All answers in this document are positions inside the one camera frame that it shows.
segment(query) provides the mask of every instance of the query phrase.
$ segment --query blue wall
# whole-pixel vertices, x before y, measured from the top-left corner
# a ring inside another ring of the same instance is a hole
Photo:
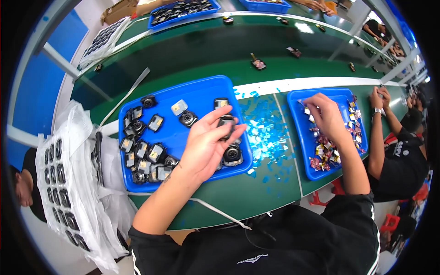
[[[70,61],[88,28],[75,10],[55,29],[48,42]],[[52,117],[64,72],[43,53],[34,55],[23,74],[18,89],[12,125],[33,135],[51,133]],[[7,141],[10,164],[21,170],[25,152],[29,149],[12,140]]]

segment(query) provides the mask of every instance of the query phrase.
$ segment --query red stool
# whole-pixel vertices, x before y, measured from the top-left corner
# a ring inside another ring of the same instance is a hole
[[[327,206],[327,202],[322,202],[319,200],[318,191],[315,191],[312,193],[313,201],[309,202],[310,205],[320,205],[320,206]]]
[[[384,225],[381,226],[381,232],[389,231],[391,234],[396,230],[400,217],[386,214]]]
[[[331,182],[334,185],[334,188],[332,189],[332,193],[335,195],[345,195],[344,189],[342,189],[341,186],[341,180],[335,179],[334,181]]]

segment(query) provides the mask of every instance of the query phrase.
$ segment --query blue plastic tray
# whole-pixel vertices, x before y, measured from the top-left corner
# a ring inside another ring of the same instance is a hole
[[[286,1],[282,0],[282,4],[266,3],[266,2],[252,2],[248,0],[240,0],[240,3],[247,8],[248,11],[267,11],[276,13],[287,13],[290,6]]]
[[[162,127],[154,133],[146,129],[141,138],[150,144],[162,142],[167,148],[167,153],[181,158],[189,129],[179,122],[179,117],[171,111],[171,106],[180,99],[188,104],[188,110],[194,112],[199,118],[214,110],[214,99],[226,97],[232,105],[232,115],[238,118],[240,124],[243,124],[243,117],[232,89],[232,82],[223,75],[199,79],[183,83],[171,88],[167,88],[153,93],[158,102],[157,106],[150,109],[143,109],[141,121],[147,124],[154,114],[159,114],[164,118]],[[125,104],[119,112],[119,142],[124,138],[123,118],[130,108],[140,106],[140,98]],[[214,173],[207,181],[220,180],[230,176],[235,176],[247,172],[252,168],[252,151],[249,145],[246,132],[241,136],[242,142],[240,149],[243,154],[243,163],[234,167],[223,166],[223,168]],[[125,187],[131,192],[153,192],[159,188],[160,183],[145,183],[142,185],[134,184],[131,171],[125,167],[124,152],[121,151],[122,175]]]
[[[348,117],[350,111],[348,110],[348,101],[353,101],[353,93],[350,89],[347,88],[318,88],[318,89],[309,89],[309,90],[299,90],[299,91],[290,91],[287,94],[287,102],[289,103],[290,111],[292,112],[293,119],[295,120],[295,126],[297,128],[298,136],[301,143],[301,149],[304,158],[304,166],[307,177],[310,180],[319,180],[323,177],[326,177],[337,170],[341,169],[341,165],[337,165],[334,167],[330,165],[330,171],[315,171],[310,166],[309,157],[315,157],[315,148],[317,143],[316,138],[313,136],[313,132],[309,129],[313,127],[307,115],[304,114],[304,107],[298,103],[298,99],[306,99],[317,93],[323,93],[328,96],[331,100],[335,101],[339,105],[339,110],[342,112],[342,119],[344,120],[345,126],[347,126],[347,122],[350,120]],[[362,118],[358,120],[360,123],[360,129],[362,131],[362,143],[360,148],[366,151],[368,150],[368,140],[367,135],[365,133],[365,128],[363,126]]]
[[[198,16],[201,16],[201,15],[207,15],[207,14],[211,14],[211,13],[216,13],[216,12],[218,12],[221,9],[220,5],[217,3],[216,0],[209,0],[209,2],[213,5],[214,9],[207,10],[207,11],[199,11],[199,12],[196,12],[196,13],[192,13],[190,15],[186,15],[186,16],[180,17],[180,18],[174,18],[174,19],[171,19],[171,20],[168,20],[168,21],[156,24],[154,26],[151,24],[151,22],[154,20],[155,16],[150,16],[150,19],[148,20],[148,29],[158,30],[158,29],[161,29],[163,27],[168,26],[171,23],[178,22],[178,21],[185,20],[185,19],[189,19],[189,18],[198,17]],[[162,6],[162,7],[158,7],[157,9],[152,10],[151,13],[153,13],[153,12],[155,12],[157,10],[163,9],[165,7],[166,8],[172,8],[172,7],[174,7],[174,5],[177,5],[177,4],[178,3],[171,3],[171,4],[168,4],[168,5]]]

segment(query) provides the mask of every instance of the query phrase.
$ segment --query shirt logo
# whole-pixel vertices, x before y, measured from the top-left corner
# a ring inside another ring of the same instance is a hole
[[[255,263],[261,257],[267,257],[267,256],[268,256],[267,254],[261,254],[261,255],[255,256],[254,258],[250,258],[250,259],[247,259],[247,260],[242,260],[242,261],[238,262],[238,264],[242,264],[242,263]]]
[[[394,147],[393,155],[400,157],[400,152],[402,151],[402,144],[403,144],[403,141],[399,141],[397,143],[396,147]]]

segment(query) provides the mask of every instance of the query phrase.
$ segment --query white tile floor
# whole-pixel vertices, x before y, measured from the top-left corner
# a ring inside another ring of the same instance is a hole
[[[328,202],[335,195],[331,192],[333,185],[330,183],[318,190],[319,200],[322,202]],[[307,208],[317,214],[324,212],[325,207],[319,205],[310,205],[309,202],[313,201],[312,194],[309,194],[301,199],[300,206]],[[374,204],[374,221],[380,228],[385,221],[386,214],[395,214],[398,201],[392,202],[378,202]]]

